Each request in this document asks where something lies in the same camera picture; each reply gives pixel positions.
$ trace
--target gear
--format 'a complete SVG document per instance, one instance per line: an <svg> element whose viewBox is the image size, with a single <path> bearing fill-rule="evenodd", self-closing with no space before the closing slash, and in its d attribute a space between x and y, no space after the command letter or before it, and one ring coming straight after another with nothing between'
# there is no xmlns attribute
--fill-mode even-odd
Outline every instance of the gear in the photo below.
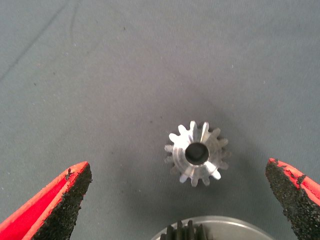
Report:
<svg viewBox="0 0 320 240"><path fill-rule="evenodd" d="M208 122L205 122L202 128L198 128L195 121L190 122L190 130L183 125L179 125L178 130L180 135L169 134L173 145L164 147L172 154L165 159L166 163L173 164L171 173L180 174L181 183L190 178L193 187L198 185L199 179L208 186L210 176L219 180L221 175L218 169L228 169L228 164L222 159L231 155L223 149L228 140L218 139L221 130L216 128L209 131Z"/></svg>
<svg viewBox="0 0 320 240"><path fill-rule="evenodd" d="M167 226L151 240L275 240L258 227L226 216L198 216Z"/></svg>

